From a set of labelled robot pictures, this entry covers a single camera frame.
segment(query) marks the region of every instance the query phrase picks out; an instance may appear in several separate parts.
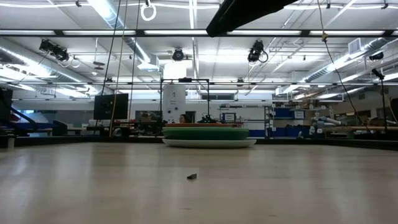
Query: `ceiling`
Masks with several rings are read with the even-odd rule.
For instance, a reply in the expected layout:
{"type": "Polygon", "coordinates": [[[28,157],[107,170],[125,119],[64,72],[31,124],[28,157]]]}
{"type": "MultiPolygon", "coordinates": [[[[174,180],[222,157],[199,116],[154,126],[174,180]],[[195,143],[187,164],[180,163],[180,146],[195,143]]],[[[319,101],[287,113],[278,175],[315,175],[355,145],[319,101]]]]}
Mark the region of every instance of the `ceiling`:
{"type": "MultiPolygon", "coordinates": [[[[101,16],[91,7],[86,6],[86,1],[80,1],[83,7],[57,7],[57,8],[24,8],[0,6],[0,29],[109,29],[101,16]]],[[[198,0],[198,7],[217,6],[219,0],[198,0]]],[[[331,0],[334,6],[345,6],[350,0],[331,0]]],[[[390,6],[398,6],[398,1],[387,1],[390,6]]],[[[1,4],[14,5],[43,5],[51,4],[74,4],[75,0],[12,0],[0,1],[1,4]]],[[[128,0],[128,4],[138,1],[128,0]]],[[[152,3],[166,4],[173,6],[188,6],[188,0],[176,1],[155,1],[152,3]]],[[[297,1],[295,5],[316,6],[314,0],[297,1]]],[[[382,0],[357,0],[351,7],[365,7],[382,5],[382,0]]],[[[126,27],[130,29],[190,29],[189,9],[157,6],[157,15],[151,21],[144,21],[139,14],[138,6],[128,6],[127,15],[124,15],[126,8],[121,6],[120,12],[126,18],[126,27]]],[[[213,18],[217,8],[198,9],[194,19],[195,29],[205,29],[213,18]]],[[[327,29],[396,29],[398,27],[398,9],[348,9],[339,15],[340,9],[322,9],[324,24],[329,23],[327,29]]],[[[264,16],[256,21],[250,22],[242,29],[320,29],[320,15],[318,9],[293,10],[283,9],[277,13],[264,16]]],[[[39,37],[8,37],[24,48],[37,54],[42,38],[39,37]]],[[[76,56],[81,65],[78,68],[68,69],[83,75],[90,80],[102,82],[105,70],[98,75],[92,74],[95,60],[95,39],[94,38],[48,38],[53,43],[68,49],[68,52],[76,56]]],[[[329,60],[324,43],[320,38],[261,38],[267,48],[269,61],[254,69],[248,64],[248,50],[258,37],[196,37],[198,46],[198,77],[209,78],[213,81],[236,81],[237,78],[245,78],[250,82],[297,82],[308,71],[321,67],[329,60]]],[[[328,45],[331,54],[338,55],[348,50],[348,43],[352,38],[329,38],[328,45]]],[[[96,60],[108,64],[108,52],[111,50],[112,38],[98,39],[98,55],[96,60]]],[[[147,52],[158,55],[161,64],[170,62],[170,51],[175,48],[182,48],[190,58],[193,55],[193,42],[191,37],[138,37],[137,41],[147,52]]],[[[158,73],[140,71],[137,66],[138,60],[133,61],[129,57],[132,50],[123,45],[121,38],[115,38],[111,51],[111,58],[108,64],[108,76],[116,79],[117,74],[121,82],[131,81],[134,72],[134,81],[144,79],[151,81],[158,80],[158,73]]],[[[396,44],[391,44],[385,49],[385,58],[394,58],[397,53],[396,44]]],[[[369,62],[367,65],[375,65],[381,62],[369,62]]],[[[358,60],[346,67],[341,68],[344,76],[349,76],[365,69],[364,60],[358,60]]],[[[192,65],[189,66],[188,76],[193,77],[192,65]]],[[[322,77],[323,82],[336,82],[338,79],[333,73],[322,77]]],[[[276,86],[259,86],[259,89],[276,88],[276,86]]]]}

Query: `light wood floor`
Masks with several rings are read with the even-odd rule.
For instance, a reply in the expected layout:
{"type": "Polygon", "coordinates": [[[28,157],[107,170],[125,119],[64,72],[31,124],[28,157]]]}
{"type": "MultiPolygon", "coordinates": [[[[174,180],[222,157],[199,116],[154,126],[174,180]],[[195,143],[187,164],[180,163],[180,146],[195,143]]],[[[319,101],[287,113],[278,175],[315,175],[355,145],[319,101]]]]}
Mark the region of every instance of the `light wood floor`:
{"type": "Polygon", "coordinates": [[[0,153],[1,224],[397,222],[398,152],[84,143],[0,153]]]}

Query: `person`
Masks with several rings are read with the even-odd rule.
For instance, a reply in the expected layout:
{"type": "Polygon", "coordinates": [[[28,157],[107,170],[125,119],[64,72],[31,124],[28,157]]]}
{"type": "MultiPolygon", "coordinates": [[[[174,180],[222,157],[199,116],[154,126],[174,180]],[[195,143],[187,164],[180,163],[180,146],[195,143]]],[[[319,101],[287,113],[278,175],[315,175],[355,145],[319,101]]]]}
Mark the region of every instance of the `person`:
{"type": "Polygon", "coordinates": [[[191,123],[191,119],[186,114],[180,115],[180,123],[191,123]]]}

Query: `ventilation duct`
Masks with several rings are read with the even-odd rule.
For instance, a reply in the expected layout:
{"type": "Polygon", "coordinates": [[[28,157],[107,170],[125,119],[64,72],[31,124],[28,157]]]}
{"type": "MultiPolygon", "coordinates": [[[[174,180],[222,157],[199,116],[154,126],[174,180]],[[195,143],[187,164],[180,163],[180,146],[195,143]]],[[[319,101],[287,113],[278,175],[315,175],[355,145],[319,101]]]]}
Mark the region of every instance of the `ventilation duct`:
{"type": "MultiPolygon", "coordinates": [[[[67,68],[63,68],[53,61],[43,58],[42,55],[33,53],[9,40],[0,37],[0,55],[6,60],[0,59],[0,63],[13,64],[13,65],[25,65],[39,68],[39,71],[58,76],[58,78],[64,82],[92,82],[89,78],[86,78],[76,72],[73,72],[67,68]]],[[[100,93],[102,86],[93,86],[93,88],[100,93]]],[[[105,94],[113,94],[113,90],[109,88],[104,89],[105,94]]]]}
{"type": "MultiPolygon", "coordinates": [[[[123,18],[119,15],[116,10],[113,2],[111,0],[87,0],[91,6],[95,9],[95,11],[104,19],[104,21],[109,25],[110,28],[115,29],[128,29],[128,27],[124,26],[123,18]]],[[[136,42],[135,38],[132,37],[123,37],[123,41],[130,47],[130,49],[137,55],[138,59],[143,64],[154,65],[157,67],[157,71],[159,71],[159,65],[153,64],[153,60],[151,61],[151,56],[136,42]]]]}
{"type": "MultiPolygon", "coordinates": [[[[395,38],[378,38],[378,39],[362,39],[362,43],[366,43],[361,47],[360,51],[356,51],[355,54],[350,55],[348,52],[345,52],[343,55],[339,55],[333,59],[335,62],[335,66],[337,69],[354,62],[355,60],[371,56],[377,51],[379,51],[383,46],[392,42],[395,38]]],[[[335,66],[333,65],[332,61],[329,60],[322,68],[315,69],[311,71],[308,75],[305,76],[303,79],[305,82],[312,82],[315,79],[327,75],[335,70],[335,66]]]]}

